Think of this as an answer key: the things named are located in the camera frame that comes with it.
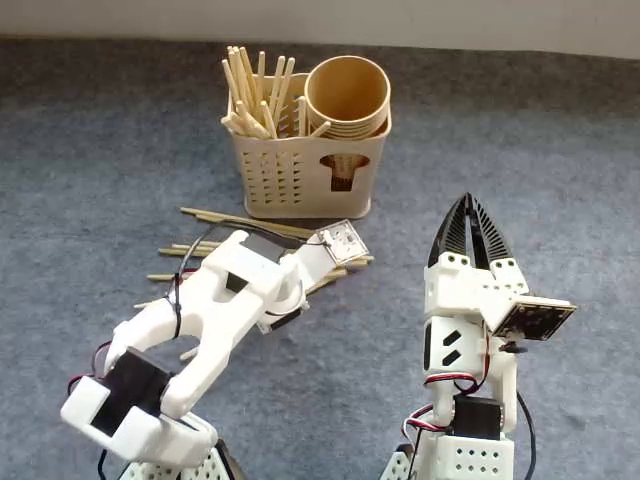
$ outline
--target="stacked paper cup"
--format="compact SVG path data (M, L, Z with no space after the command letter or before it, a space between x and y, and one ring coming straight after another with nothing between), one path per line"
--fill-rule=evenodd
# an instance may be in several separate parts
M375 135L383 127L389 115L391 84L384 70L371 60L334 57L311 71L304 94L311 131L330 122L323 137L357 141ZM363 166L366 159L360 155L333 155L329 162L334 180L349 189L355 169Z

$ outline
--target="paper cup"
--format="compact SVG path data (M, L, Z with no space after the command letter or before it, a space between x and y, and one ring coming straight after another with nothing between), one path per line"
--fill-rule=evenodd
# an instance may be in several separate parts
M375 133L387 118L391 85L384 70L371 60L343 56L314 68L304 94L314 128L329 121L326 137L359 140Z

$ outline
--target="blue carpet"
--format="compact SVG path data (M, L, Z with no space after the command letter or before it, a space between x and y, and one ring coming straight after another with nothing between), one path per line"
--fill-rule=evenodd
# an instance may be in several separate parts
M520 358L538 479L637 476L640 62L541 53L261 45L297 71L341 53L388 71L394 130L371 213L376 262L272 335L252 331L197 405L249 478L377 480L428 401L422 269L470 190L534 291L580 310ZM257 46L250 51L256 52ZM0 42L0 478L96 478L59 420L67 379L162 286L155 248L242 214L218 60L225 45ZM520 416L517 472L528 464ZM107 460L108 477L121 464Z

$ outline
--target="beige plastic caddy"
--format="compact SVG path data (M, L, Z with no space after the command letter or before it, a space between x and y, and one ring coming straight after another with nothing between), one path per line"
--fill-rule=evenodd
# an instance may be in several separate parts
M360 57L336 57L344 58L375 65ZM382 108L377 108L373 112L375 115L368 115L361 126L351 119L344 122L347 130L353 124L360 136L369 128L366 138L338 139L331 135L331 129L324 135L332 138L298 136L300 108L297 99L305 94L305 84L312 83L307 82L307 78L336 59L321 63L311 74L291 76L276 127L279 138L242 136L229 129L244 184L245 208L250 215L257 218L359 218L368 213L384 142L391 130L388 84L386 94L380 100ZM264 91L271 91L273 81L274 77L264 77ZM307 98L305 114L312 131L324 120L315 107L313 99ZM227 115L233 111L230 96ZM339 119L326 118L330 119L332 127L340 130Z

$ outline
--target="utensil holder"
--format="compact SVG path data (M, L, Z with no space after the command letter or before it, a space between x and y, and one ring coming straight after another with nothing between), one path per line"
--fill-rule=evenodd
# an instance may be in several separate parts
M371 207L376 171L391 131L390 109L378 132L364 140L299 137L296 99L304 94L307 76L291 77L276 126L285 138L261 140L230 131L245 209L257 218L363 217ZM272 82L273 77L264 78L265 92L271 91ZM232 111L230 101L228 113ZM353 178L341 173L345 169L338 167L343 165L353 171Z

